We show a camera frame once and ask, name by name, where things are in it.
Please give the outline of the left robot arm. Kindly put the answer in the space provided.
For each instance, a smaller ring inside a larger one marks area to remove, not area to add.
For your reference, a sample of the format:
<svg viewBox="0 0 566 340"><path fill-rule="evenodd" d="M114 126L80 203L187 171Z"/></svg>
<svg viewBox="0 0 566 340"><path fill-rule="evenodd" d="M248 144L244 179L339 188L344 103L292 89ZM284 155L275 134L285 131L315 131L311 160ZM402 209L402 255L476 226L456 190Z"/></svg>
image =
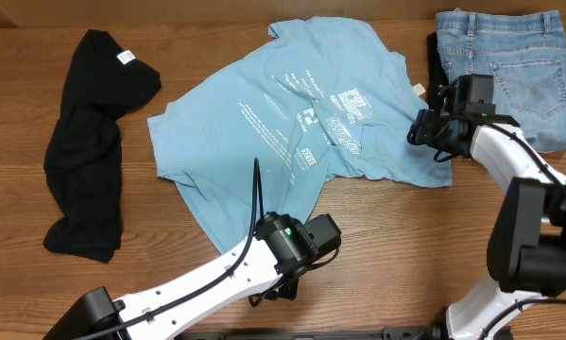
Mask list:
<svg viewBox="0 0 566 340"><path fill-rule="evenodd" d="M239 299L287 296L338 236L329 215L302 224L269 213L232 250L167 283L117 299L103 287L85 294L45 339L173 339Z"/></svg>

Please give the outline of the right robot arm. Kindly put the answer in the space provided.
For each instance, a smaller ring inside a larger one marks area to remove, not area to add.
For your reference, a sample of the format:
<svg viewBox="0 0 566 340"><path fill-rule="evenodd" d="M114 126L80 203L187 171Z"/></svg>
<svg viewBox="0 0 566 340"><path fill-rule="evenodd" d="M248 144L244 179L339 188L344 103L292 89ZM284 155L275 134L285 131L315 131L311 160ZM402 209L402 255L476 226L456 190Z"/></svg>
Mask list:
<svg viewBox="0 0 566 340"><path fill-rule="evenodd" d="M566 177L508 115L421 110L407 141L482 164L505 197L487 247L487 274L437 315L431 339L509 339L534 305L566 305Z"/></svg>

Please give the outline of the light blue t-shirt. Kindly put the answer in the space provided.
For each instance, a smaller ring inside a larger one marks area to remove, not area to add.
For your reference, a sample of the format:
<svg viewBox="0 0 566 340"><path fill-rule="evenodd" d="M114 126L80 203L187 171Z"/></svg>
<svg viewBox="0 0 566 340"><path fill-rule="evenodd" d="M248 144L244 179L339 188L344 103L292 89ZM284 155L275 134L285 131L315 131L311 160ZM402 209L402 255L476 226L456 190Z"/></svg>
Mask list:
<svg viewBox="0 0 566 340"><path fill-rule="evenodd" d="M248 234L254 171L266 209L302 221L337 177L451 184L449 164L407 141L425 103L369 24L314 17L268 35L147 121L158 176L218 251Z"/></svg>

